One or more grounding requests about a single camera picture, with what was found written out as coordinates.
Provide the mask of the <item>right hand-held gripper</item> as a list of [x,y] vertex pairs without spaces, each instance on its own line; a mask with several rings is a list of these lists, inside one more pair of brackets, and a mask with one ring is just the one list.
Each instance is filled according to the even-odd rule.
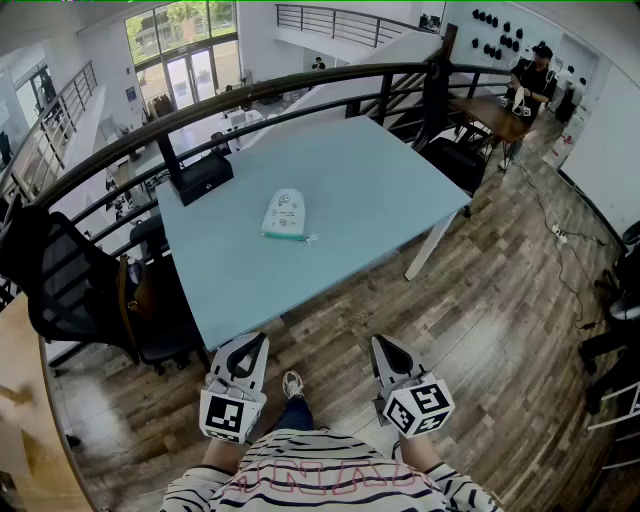
[[398,339],[375,334],[371,344],[382,387],[409,379],[383,388],[374,400],[380,425],[393,426],[407,439],[440,429],[455,410],[445,381],[424,374],[420,354]]

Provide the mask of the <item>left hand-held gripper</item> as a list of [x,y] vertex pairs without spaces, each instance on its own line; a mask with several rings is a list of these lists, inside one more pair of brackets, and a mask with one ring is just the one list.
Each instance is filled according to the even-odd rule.
[[264,332],[241,335],[218,348],[200,394],[199,428],[205,436],[247,441],[267,400],[268,353]]

